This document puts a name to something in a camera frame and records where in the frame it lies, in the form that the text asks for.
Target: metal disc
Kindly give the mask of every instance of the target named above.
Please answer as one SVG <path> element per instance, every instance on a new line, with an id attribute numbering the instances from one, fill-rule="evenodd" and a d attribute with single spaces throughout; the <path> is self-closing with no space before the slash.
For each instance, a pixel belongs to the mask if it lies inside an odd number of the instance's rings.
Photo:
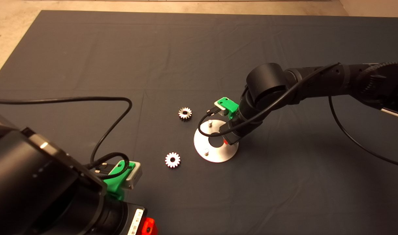
<path id="1" fill-rule="evenodd" d="M 215 132 L 218 133 L 219 127 L 225 124 L 225 122 L 221 120 L 211 121 L 211 127 L 209 127 L 209 121 L 204 122 L 202 123 L 202 125 L 200 125 L 200 129 L 206 134 L 212 134 Z M 200 134 L 199 130 L 196 130 L 193 142 L 195 144 L 196 151 L 202 158 L 208 160 L 209 162 L 216 163 L 225 162 L 232 158 L 238 150 L 239 145 L 238 143 L 235 143 L 233 145 L 224 143 L 221 147 L 213 147 L 209 143 L 209 137 Z"/>

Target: barcode sticker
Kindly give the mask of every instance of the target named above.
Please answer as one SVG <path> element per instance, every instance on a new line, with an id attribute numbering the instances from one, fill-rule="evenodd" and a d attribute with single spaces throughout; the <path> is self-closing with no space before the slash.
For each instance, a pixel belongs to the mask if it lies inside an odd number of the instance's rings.
<path id="1" fill-rule="evenodd" d="M 138 230 L 139 222 L 141 221 L 142 215 L 144 214 L 144 210 L 137 209 L 135 211 L 134 218 L 132 219 L 131 226 L 128 231 L 128 235 L 135 235 Z"/>

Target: center hole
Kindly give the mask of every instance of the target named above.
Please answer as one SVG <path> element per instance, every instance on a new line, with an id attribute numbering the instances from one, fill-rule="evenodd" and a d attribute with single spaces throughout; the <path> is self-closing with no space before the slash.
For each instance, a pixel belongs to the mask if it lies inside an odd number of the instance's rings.
<path id="1" fill-rule="evenodd" d="M 209 137 L 209 144 L 215 148 L 221 147 L 224 144 L 224 137 Z"/>

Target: green 3d-printed bracket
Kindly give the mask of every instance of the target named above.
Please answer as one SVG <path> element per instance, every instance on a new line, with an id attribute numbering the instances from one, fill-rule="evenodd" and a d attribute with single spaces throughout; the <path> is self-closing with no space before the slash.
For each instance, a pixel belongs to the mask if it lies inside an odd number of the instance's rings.
<path id="1" fill-rule="evenodd" d="M 124 168 L 124 163 L 125 162 L 123 160 L 118 162 L 116 167 L 114 167 L 109 174 L 111 175 L 119 173 Z M 129 168 L 123 174 L 112 179 L 103 180 L 103 182 L 107 184 L 107 192 L 112 196 L 114 196 L 115 198 L 117 198 L 118 200 L 123 200 L 125 195 L 123 189 L 121 189 L 121 185 L 125 182 L 126 178 L 132 172 L 134 167 L 135 163 L 129 162 Z"/>
<path id="2" fill-rule="evenodd" d="M 217 103 L 224 107 L 226 110 L 224 111 L 224 116 L 228 116 L 229 119 L 232 119 L 238 109 L 239 105 L 234 101 L 228 99 L 227 97 L 220 98 Z"/>

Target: dark gray cloth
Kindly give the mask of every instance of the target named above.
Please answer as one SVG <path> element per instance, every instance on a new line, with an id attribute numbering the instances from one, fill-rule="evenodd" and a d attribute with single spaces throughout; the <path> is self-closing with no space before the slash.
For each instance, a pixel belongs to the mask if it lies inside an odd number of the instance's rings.
<path id="1" fill-rule="evenodd" d="M 0 98 L 131 98 L 98 156 L 121 151 L 141 162 L 130 200 L 148 208 L 160 234 L 398 234 L 398 167 L 348 140 L 327 98 L 274 111 L 228 162 L 207 162 L 193 146 L 199 118 L 220 97 L 239 102 L 260 64 L 393 60 L 398 18 L 42 11 L 0 71 Z M 334 102 L 357 140 L 398 161 L 398 118 L 350 97 Z M 184 106 L 190 122 L 178 119 Z M 0 113 L 86 163 L 125 107 L 0 105 Z M 164 164 L 169 152 L 180 154 L 179 168 Z"/>

